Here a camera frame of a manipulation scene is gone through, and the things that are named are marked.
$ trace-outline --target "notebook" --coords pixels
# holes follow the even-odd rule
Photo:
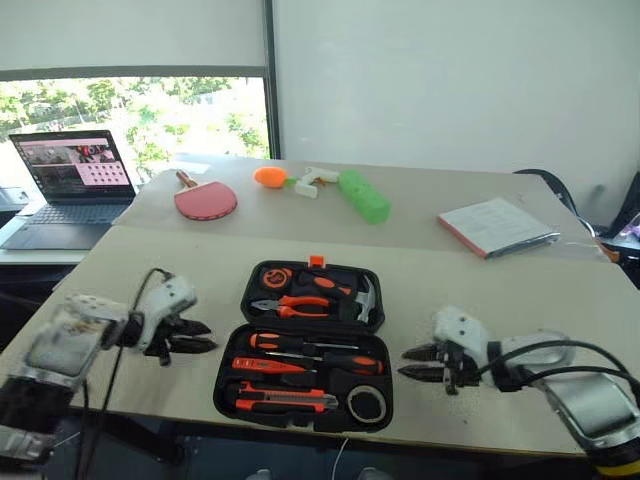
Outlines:
[[[551,243],[560,237],[559,232],[504,198],[442,213],[438,222],[482,258]]]

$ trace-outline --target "pliers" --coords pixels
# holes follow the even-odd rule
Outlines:
[[[276,310],[281,318],[290,317],[327,317],[328,313],[307,313],[294,309],[302,305],[316,305],[329,308],[329,300],[322,297],[281,297],[280,300],[258,300],[251,304],[252,307],[260,310]]]

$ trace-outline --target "white wall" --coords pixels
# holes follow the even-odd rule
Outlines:
[[[275,0],[275,31],[286,158],[545,168],[598,222],[638,169],[640,1]]]
[[[262,0],[2,0],[0,70],[264,66]]]

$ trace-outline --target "laptop screen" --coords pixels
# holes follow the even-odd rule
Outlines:
[[[34,133],[10,138],[49,201],[135,195],[109,131]]]

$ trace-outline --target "white cable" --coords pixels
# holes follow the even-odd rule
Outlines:
[[[65,438],[64,440],[59,441],[58,443],[56,443],[53,448],[58,448],[60,445],[64,445],[65,443],[73,440],[74,438],[76,438],[78,435],[80,435],[80,432],[76,432],[73,435],[71,435],[70,437]]]
[[[338,461],[340,460],[340,457],[342,456],[342,451],[344,450],[344,447],[347,445],[348,441],[349,439],[345,438],[344,442],[342,442],[342,446],[340,447],[340,450],[338,450],[338,456],[336,457],[336,460],[333,462],[333,468],[331,469],[331,480],[336,480],[336,467],[338,466]]]

